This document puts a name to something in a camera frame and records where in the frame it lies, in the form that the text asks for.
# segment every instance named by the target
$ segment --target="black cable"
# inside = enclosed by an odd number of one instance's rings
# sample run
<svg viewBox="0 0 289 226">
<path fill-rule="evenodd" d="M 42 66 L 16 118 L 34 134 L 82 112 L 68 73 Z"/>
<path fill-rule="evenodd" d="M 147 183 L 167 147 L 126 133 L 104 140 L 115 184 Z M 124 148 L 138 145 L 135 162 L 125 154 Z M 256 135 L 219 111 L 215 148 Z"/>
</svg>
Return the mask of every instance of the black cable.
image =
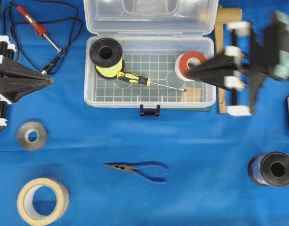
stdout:
<svg viewBox="0 0 289 226">
<path fill-rule="evenodd" d="M 19 43 L 19 38 L 18 38 L 18 35 L 17 35 L 17 32 L 16 32 L 16 26 L 17 25 L 20 25 L 20 24 L 29 24 L 28 22 L 15 22 L 13 21 L 13 17 L 12 17 L 12 7 L 17 7 L 18 5 L 16 4 L 13 4 L 13 2 L 16 1 L 16 0 L 11 0 L 11 2 L 9 3 L 9 5 L 7 5 L 4 9 L 4 12 L 3 12 L 3 29 L 4 29 L 4 35 L 7 34 L 7 25 L 6 25 L 6 15 L 7 15 L 7 11 L 9 12 L 9 20 L 10 20 L 10 23 L 11 23 L 11 26 L 10 26 L 10 32 L 11 32 L 11 35 L 14 39 L 14 42 L 16 43 L 17 45 L 17 58 L 16 58 L 16 61 L 18 60 L 19 56 L 20 56 L 20 53 L 26 58 L 26 60 L 36 69 L 38 70 L 39 72 L 42 72 L 43 70 L 40 69 L 39 67 L 37 67 L 35 65 L 35 63 L 27 56 L 27 54 L 22 50 L 21 46 L 20 46 L 20 43 Z M 57 71 L 60 69 L 67 53 L 68 53 L 68 50 L 70 48 L 70 46 L 76 41 L 76 39 L 78 38 L 78 36 L 81 34 L 82 32 L 82 29 L 83 29 L 83 21 L 78 18 L 79 16 L 79 10 L 76 6 L 70 4 L 70 3 L 67 3 L 67 2 L 63 2 L 63 1 L 58 1 L 58 0 L 30 0 L 30 1 L 35 1 L 35 2 L 40 2 L 40 3 L 48 3 L 48 4 L 60 4 L 60 5 L 65 5 L 65 6 L 68 6 L 68 7 L 71 7 L 73 8 L 75 11 L 76 11 L 76 14 L 75 16 L 68 16 L 68 17 L 63 17 L 63 18 L 60 18 L 60 19 L 57 19 L 57 20 L 49 20 L 49 21 L 39 21 L 38 23 L 39 24 L 54 24 L 54 23 L 60 23 L 60 22 L 63 22 L 63 21 L 69 21 L 69 20 L 73 20 L 73 24 L 72 24 L 72 27 L 71 27 L 71 30 L 70 30 L 70 35 L 69 35 L 69 40 L 68 40 L 68 44 L 65 48 L 62 49 L 62 51 L 54 58 L 54 60 L 52 60 L 46 67 L 44 67 L 46 69 L 46 71 L 48 71 L 48 75 L 53 75 L 55 73 L 57 73 Z M 77 31 L 77 34 L 73 37 L 73 33 L 74 33 L 74 30 L 75 30 L 75 27 L 76 27 L 76 22 L 79 22 L 80 23 L 80 26 L 79 26 L 79 29 Z M 54 70 L 54 72 L 50 72 L 55 66 L 57 65 L 56 69 Z"/>
</svg>

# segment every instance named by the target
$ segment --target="black plastic bracket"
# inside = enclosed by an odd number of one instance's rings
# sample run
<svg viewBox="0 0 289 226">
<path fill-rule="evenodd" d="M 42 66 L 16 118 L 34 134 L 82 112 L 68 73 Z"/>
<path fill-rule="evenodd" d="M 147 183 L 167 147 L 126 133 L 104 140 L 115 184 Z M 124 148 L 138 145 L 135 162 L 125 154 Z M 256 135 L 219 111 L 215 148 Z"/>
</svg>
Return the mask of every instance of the black plastic bracket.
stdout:
<svg viewBox="0 0 289 226">
<path fill-rule="evenodd" d="M 140 105 L 140 116 L 159 116 L 160 115 L 160 105 L 157 108 L 144 108 Z"/>
</svg>

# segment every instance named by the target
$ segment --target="blue surface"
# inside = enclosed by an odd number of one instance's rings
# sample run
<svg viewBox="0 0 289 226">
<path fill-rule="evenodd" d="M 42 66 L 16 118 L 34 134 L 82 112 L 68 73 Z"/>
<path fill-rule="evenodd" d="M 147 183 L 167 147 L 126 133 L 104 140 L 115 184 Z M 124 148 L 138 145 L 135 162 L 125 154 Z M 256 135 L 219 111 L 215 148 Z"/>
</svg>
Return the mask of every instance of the blue surface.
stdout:
<svg viewBox="0 0 289 226">
<path fill-rule="evenodd" d="M 84 19 L 83 2 L 69 2 L 79 7 Z M 242 7 L 244 20 L 253 21 L 257 31 L 268 23 L 272 10 L 289 14 L 289 0 L 220 3 Z M 28 3 L 28 8 L 33 5 L 40 4 Z M 58 9 L 41 6 L 30 12 L 38 20 L 72 12 Z M 21 17 L 16 14 L 15 20 Z M 57 43 L 65 43 L 68 26 L 47 27 Z M 18 32 L 38 65 L 54 57 L 55 50 L 30 26 L 21 25 Z M 211 112 L 162 110 L 159 118 L 141 118 L 138 109 L 85 108 L 89 37 L 84 27 L 54 77 L 54 87 L 24 97 L 8 111 L 9 126 L 0 134 L 0 226 L 26 225 L 17 211 L 17 196 L 24 184 L 38 177 L 58 179 L 69 190 L 69 207 L 55 226 L 289 226 L 289 187 L 258 187 L 247 175 L 247 164 L 257 154 L 289 155 L 289 83 L 268 79 L 252 117 L 218 115 L 216 105 Z M 22 58 L 20 62 L 28 65 Z M 16 141 L 19 127 L 31 120 L 49 132 L 47 145 L 37 152 L 21 150 Z M 170 172 L 146 173 L 166 178 L 167 185 L 154 186 L 103 166 L 142 161 L 165 164 Z"/>
</svg>

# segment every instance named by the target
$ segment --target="pliers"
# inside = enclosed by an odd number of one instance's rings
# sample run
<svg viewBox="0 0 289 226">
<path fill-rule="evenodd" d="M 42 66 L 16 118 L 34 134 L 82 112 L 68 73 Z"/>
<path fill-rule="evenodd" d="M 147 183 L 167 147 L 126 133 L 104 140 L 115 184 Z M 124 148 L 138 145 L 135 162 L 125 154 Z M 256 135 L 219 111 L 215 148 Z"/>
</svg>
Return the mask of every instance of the pliers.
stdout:
<svg viewBox="0 0 289 226">
<path fill-rule="evenodd" d="M 128 164 L 128 163 L 105 163 L 105 166 L 112 167 L 116 170 L 120 170 L 122 172 L 131 173 L 135 176 L 138 176 L 145 181 L 154 184 L 154 185 L 165 185 L 166 180 L 163 178 L 150 178 L 145 176 L 144 174 L 141 174 L 139 171 L 140 169 L 145 168 L 162 168 L 166 171 L 168 171 L 168 168 L 158 162 L 143 162 L 143 163 L 134 163 L 134 164 Z"/>
</svg>

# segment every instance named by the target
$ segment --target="screwdriver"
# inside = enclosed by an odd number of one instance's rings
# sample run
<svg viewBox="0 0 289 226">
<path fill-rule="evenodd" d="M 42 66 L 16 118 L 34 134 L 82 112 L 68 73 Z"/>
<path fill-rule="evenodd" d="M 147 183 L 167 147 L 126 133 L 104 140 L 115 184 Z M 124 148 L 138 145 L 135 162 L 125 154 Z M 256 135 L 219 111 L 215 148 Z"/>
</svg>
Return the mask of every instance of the screwdriver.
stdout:
<svg viewBox="0 0 289 226">
<path fill-rule="evenodd" d="M 171 86 L 166 86 L 166 85 L 154 83 L 151 81 L 151 78 L 145 78 L 145 77 L 138 76 L 138 75 L 132 74 L 132 73 L 119 72 L 117 74 L 117 78 L 119 80 L 126 81 L 129 83 L 139 83 L 139 84 L 143 84 L 146 86 L 150 86 L 151 84 L 154 84 L 154 85 L 158 85 L 158 86 L 167 87 L 169 89 L 176 89 L 176 90 L 186 92 L 186 89 L 179 89 L 179 88 L 175 88 L 175 87 L 171 87 Z"/>
<path fill-rule="evenodd" d="M 40 25 L 38 22 L 36 22 L 36 20 L 33 19 L 33 17 L 23 6 L 18 6 L 17 11 L 27 20 L 28 23 L 33 26 L 35 32 L 40 37 L 44 37 L 57 50 L 58 53 L 61 52 L 61 48 L 58 47 L 58 45 L 48 36 L 47 29 L 43 25 Z"/>
</svg>

